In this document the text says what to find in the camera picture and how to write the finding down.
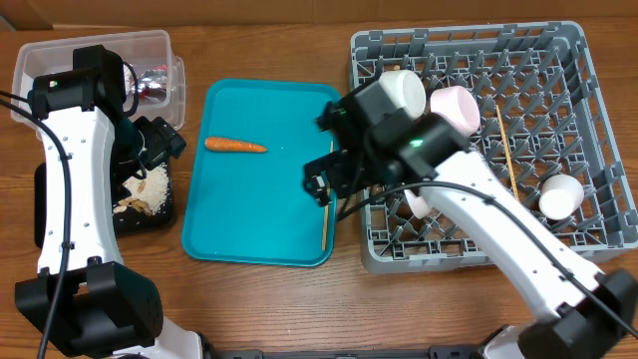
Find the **red silver foil wrapper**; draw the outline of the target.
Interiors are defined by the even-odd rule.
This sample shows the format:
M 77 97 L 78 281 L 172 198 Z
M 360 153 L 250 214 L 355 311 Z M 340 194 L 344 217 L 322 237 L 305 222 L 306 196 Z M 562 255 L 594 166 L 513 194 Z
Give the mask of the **red silver foil wrapper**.
M 141 99 L 145 99 L 153 103 L 162 102 L 166 98 L 167 83 L 167 65 L 150 68 L 138 77 L 138 94 Z

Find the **rice and peanut scraps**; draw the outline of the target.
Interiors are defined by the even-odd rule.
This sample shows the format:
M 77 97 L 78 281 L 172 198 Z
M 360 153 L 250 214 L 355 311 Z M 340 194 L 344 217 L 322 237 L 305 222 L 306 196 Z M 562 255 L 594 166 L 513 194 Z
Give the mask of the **rice and peanut scraps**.
M 130 177 L 124 182 L 124 188 L 130 193 L 113 206 L 113 214 L 126 211 L 129 207 L 147 216 L 161 212 L 168 195 L 167 164 L 161 164 L 147 172 L 144 179 Z

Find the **white plate with scraps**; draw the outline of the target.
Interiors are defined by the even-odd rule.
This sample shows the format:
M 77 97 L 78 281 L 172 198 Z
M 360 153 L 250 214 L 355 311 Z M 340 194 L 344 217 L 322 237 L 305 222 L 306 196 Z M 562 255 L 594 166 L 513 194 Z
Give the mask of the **white plate with scraps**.
M 426 203 L 424 198 L 414 194 L 410 189 L 404 190 L 404 197 L 415 218 L 422 219 L 431 212 L 432 208 Z

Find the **pale green bowl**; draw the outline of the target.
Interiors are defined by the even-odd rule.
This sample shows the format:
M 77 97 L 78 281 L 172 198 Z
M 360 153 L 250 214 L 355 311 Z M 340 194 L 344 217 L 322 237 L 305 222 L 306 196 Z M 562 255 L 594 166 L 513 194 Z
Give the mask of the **pale green bowl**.
M 410 119 L 416 120 L 424 114 L 426 90 L 417 74 L 410 70 L 389 71 L 380 76 L 379 83 L 390 101 L 404 109 Z

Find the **pink white bowl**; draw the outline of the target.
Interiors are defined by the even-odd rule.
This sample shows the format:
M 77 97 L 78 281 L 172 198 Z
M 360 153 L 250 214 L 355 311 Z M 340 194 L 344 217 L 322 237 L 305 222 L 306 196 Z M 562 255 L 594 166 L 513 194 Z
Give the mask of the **pink white bowl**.
M 479 106 L 467 88 L 452 86 L 434 90 L 430 103 L 431 111 L 443 116 L 464 137 L 479 129 Z

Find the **white paper cup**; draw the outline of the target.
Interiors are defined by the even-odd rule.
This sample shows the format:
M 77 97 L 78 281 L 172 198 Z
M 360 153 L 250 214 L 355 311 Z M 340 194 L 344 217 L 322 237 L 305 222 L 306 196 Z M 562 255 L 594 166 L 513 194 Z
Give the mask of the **white paper cup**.
M 580 208 L 584 188 L 580 181 L 568 175 L 555 175 L 542 185 L 538 206 L 549 219 L 563 220 Z

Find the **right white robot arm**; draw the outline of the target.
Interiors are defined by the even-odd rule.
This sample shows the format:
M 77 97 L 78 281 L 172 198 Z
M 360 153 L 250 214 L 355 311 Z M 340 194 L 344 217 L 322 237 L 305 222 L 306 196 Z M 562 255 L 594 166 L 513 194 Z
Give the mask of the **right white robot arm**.
M 572 251 L 502 185 L 470 147 L 480 113 L 468 89 L 427 93 L 413 72 L 391 72 L 328 102 L 316 123 L 338 145 L 303 168 L 318 204 L 373 185 L 415 196 L 415 216 L 438 210 L 518 291 L 531 322 L 496 330 L 475 357 L 600 358 L 635 334 L 636 279 Z

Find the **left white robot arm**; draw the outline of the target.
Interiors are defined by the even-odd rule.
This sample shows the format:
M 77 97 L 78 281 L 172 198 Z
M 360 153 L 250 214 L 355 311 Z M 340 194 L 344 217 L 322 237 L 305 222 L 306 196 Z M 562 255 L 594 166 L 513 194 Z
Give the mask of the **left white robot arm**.
M 184 139 L 162 118 L 136 116 L 129 65 L 101 45 L 73 53 L 68 72 L 36 78 L 23 116 L 46 157 L 46 214 L 35 278 L 15 303 L 68 357 L 210 358 L 205 337 L 162 310 L 156 285 L 124 265 L 113 204 L 125 183 L 177 158 Z

